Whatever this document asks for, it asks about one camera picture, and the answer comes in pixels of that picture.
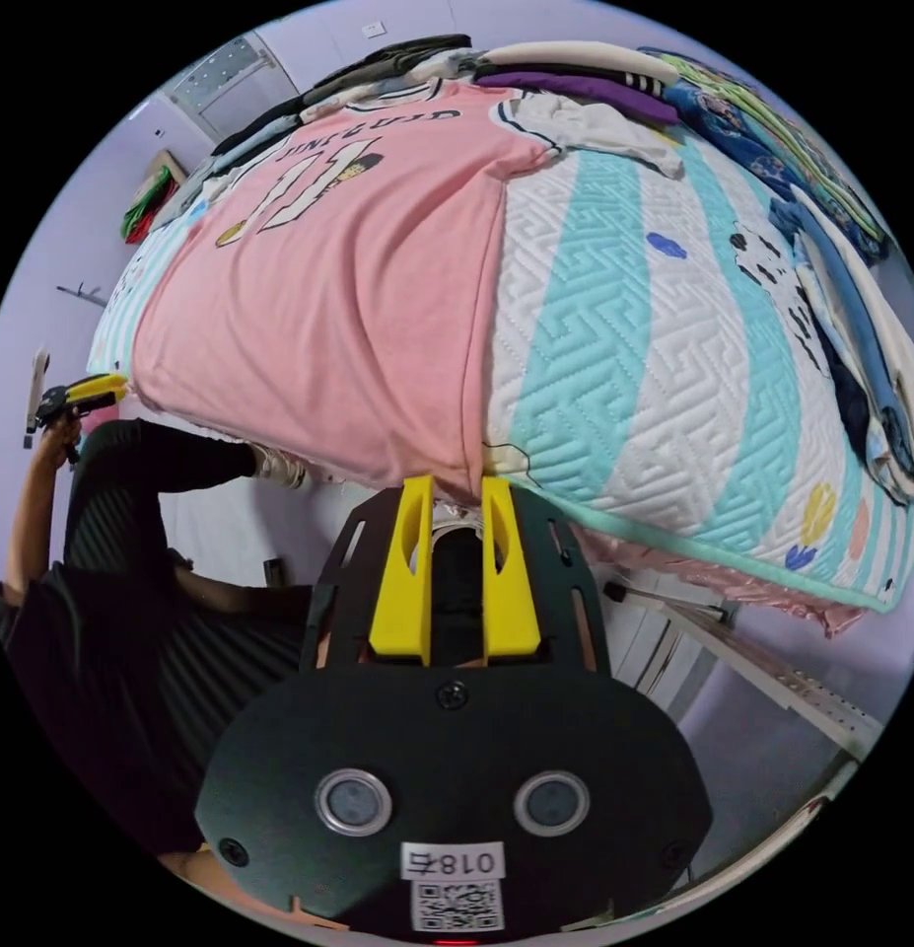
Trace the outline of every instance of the hand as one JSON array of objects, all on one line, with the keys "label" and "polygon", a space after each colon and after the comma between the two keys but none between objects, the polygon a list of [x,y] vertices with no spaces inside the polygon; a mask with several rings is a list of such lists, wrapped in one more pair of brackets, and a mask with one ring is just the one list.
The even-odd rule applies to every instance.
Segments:
[{"label": "hand", "polygon": [[82,421],[79,417],[63,414],[43,432],[35,449],[34,463],[44,464],[55,473],[67,460],[66,449],[78,444],[81,436]]}]

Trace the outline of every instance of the door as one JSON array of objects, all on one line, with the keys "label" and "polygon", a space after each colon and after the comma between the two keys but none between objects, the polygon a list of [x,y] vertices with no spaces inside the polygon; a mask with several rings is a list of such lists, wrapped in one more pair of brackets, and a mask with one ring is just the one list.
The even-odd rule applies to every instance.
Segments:
[{"label": "door", "polygon": [[172,79],[164,93],[214,142],[299,95],[256,34],[237,36],[204,56]]}]

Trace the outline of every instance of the label sticker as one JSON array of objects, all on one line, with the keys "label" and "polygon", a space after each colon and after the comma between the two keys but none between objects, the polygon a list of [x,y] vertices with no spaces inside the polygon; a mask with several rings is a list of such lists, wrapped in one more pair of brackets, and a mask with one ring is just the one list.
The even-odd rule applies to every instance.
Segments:
[{"label": "label sticker", "polygon": [[406,841],[400,847],[400,877],[418,882],[499,881],[506,877],[503,844],[424,845]]},{"label": "label sticker", "polygon": [[415,931],[456,934],[506,928],[498,881],[414,881],[410,889],[410,922]]}]

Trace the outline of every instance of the number 11 print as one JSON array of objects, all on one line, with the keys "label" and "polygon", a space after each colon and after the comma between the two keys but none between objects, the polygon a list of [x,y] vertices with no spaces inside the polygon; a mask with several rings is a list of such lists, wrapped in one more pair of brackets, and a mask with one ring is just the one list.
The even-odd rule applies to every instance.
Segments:
[{"label": "number 11 print", "polygon": [[[325,167],[319,172],[316,178],[306,187],[302,188],[290,203],[280,207],[272,217],[259,228],[259,233],[298,220],[299,217],[325,193],[334,185],[338,184],[339,180],[344,181],[354,177],[356,165],[361,166],[360,171],[365,171],[379,161],[381,159],[380,155],[365,156],[365,152],[380,140],[380,138],[373,138],[369,141],[353,141],[335,152],[335,154],[326,160]],[[239,240],[251,229],[262,214],[277,200],[287,195],[295,183],[320,157],[320,152],[315,155],[310,155],[308,158],[303,158],[287,169],[258,203],[256,208],[250,212],[249,216],[245,220],[241,220],[238,224],[234,224],[233,227],[226,230],[219,237],[217,246],[227,247]]]}]

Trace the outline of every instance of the purple shirt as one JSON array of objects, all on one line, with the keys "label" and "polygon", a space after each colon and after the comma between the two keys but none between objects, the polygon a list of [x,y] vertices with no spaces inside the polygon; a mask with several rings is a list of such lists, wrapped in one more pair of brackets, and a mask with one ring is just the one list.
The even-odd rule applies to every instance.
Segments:
[{"label": "purple shirt", "polygon": [[646,118],[662,125],[676,125],[680,121],[673,106],[612,79],[556,76],[547,72],[502,72],[494,76],[480,76],[476,79],[476,85],[497,89],[539,89],[558,96],[584,96],[614,106],[628,118]]}]

